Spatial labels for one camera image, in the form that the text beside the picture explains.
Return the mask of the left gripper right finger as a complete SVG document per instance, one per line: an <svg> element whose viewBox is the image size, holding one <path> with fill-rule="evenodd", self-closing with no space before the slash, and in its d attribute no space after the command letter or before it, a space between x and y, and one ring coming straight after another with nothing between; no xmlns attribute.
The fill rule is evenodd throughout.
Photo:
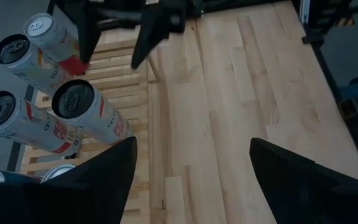
<svg viewBox="0 0 358 224"><path fill-rule="evenodd" d="M337 223L335 170L261 138L251 139L249 155L277 223Z"/></svg>

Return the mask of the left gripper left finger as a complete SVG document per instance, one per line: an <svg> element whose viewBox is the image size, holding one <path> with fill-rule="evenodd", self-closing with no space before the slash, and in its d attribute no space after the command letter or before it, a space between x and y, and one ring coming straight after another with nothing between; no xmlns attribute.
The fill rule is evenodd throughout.
<svg viewBox="0 0 358 224"><path fill-rule="evenodd" d="M137 138L129 137L46 181L42 223L120 223L136 163Z"/></svg>

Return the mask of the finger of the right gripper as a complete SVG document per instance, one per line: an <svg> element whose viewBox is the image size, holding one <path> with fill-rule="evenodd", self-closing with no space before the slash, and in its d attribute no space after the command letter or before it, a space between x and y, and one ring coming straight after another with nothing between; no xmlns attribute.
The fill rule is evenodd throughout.
<svg viewBox="0 0 358 224"><path fill-rule="evenodd" d="M73 17L78 30L80 59L88 63L101 33L97 26L98 11L93 6L75 6Z"/></svg>
<svg viewBox="0 0 358 224"><path fill-rule="evenodd" d="M153 4L142 11L140 31L131 60L131 68L137 69L151 50L168 37L168 16L161 4Z"/></svg>

